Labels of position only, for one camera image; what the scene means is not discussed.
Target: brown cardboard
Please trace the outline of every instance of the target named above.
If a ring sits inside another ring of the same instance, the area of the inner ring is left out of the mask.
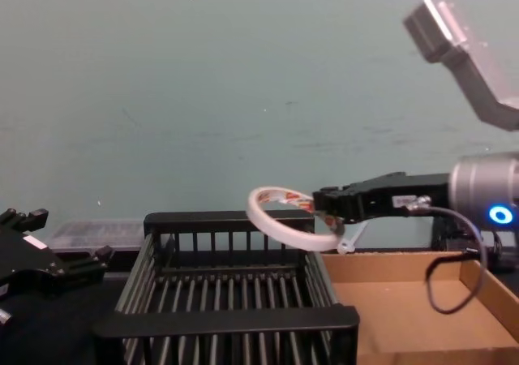
[[[359,365],[519,364],[519,299],[490,273],[477,299],[445,316],[431,308],[425,269],[447,253],[323,255],[337,298],[361,317]],[[445,264],[433,279],[441,307],[475,283],[478,264]]]

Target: blue led light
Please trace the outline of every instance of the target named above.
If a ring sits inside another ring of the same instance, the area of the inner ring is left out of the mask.
[[[498,225],[507,225],[513,219],[512,211],[502,205],[490,208],[488,216]]]

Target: cardboard tray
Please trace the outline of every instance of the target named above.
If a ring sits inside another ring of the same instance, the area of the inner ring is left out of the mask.
[[[358,365],[519,365],[519,299],[491,273],[460,312],[445,316],[431,308],[425,270],[451,254],[323,255],[337,299],[361,318]],[[436,302],[458,304],[478,275],[476,261],[439,266]]]

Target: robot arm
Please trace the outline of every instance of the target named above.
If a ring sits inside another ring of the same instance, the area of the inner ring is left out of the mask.
[[[482,122],[506,131],[519,129],[519,98],[479,41],[447,0],[422,0],[404,25],[429,63],[441,62],[454,75]]]
[[[450,174],[387,174],[314,192],[315,210],[354,224],[377,217],[436,216],[409,210],[418,197],[461,213],[480,230],[519,230],[519,153],[462,158]]]

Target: white label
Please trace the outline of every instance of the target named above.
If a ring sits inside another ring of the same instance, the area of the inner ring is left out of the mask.
[[[9,284],[5,284],[4,286],[0,286],[0,297],[2,297],[4,294],[7,294],[8,290],[9,290]]]
[[[24,237],[24,239],[40,250],[47,247],[47,245],[45,245],[42,241],[34,238],[32,235],[28,235],[27,237]]]
[[[404,207],[405,205],[412,203],[416,200],[416,196],[408,195],[408,196],[393,196],[392,197],[392,206],[394,208]]]

